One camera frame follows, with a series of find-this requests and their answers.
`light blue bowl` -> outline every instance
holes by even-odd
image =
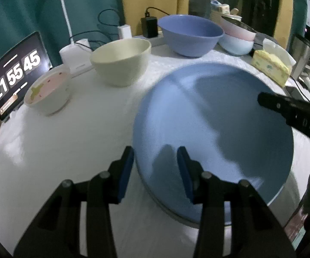
[[[216,23],[193,15],[169,15],[158,21],[166,44],[178,54],[200,57],[212,50],[223,29]]]
[[[242,40],[228,34],[224,34],[222,38],[219,39],[218,43],[227,52],[234,56],[246,55],[251,52],[254,42]]]

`black charger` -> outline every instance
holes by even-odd
[[[155,7],[148,7],[145,10],[143,18],[141,18],[141,23],[142,23],[142,34],[144,37],[150,39],[150,38],[155,38],[158,36],[158,30],[157,30],[157,18],[155,16],[150,16],[150,13],[148,9],[153,8],[156,9],[160,12],[163,12],[166,15],[169,15],[168,13],[164,12],[163,10],[160,10],[159,8]]]

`metal container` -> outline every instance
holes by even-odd
[[[296,64],[292,68],[291,76],[297,80],[309,61],[310,41],[300,35],[294,35],[289,54],[296,60]]]

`teal curtain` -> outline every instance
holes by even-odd
[[[106,8],[118,10],[122,16],[122,0],[64,0],[73,34],[89,30],[116,33],[115,27],[98,24],[97,16]],[[118,24],[119,17],[112,11],[104,12],[101,20],[108,24]],[[61,64],[59,50],[68,44],[69,33],[64,19],[60,0],[0,0],[0,58],[14,45],[39,31],[51,62]],[[108,39],[98,33],[88,33],[76,40]]]
[[[304,37],[307,23],[308,4],[307,0],[294,0],[294,11],[292,15],[292,24],[289,41],[287,43],[287,50],[289,50],[292,36],[295,34]]]

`cream bowl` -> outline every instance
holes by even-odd
[[[24,104],[44,115],[61,109],[70,97],[70,70],[57,66],[38,78],[27,90]]]
[[[116,40],[93,51],[90,61],[106,83],[125,87],[144,74],[150,50],[151,43],[145,39]]]

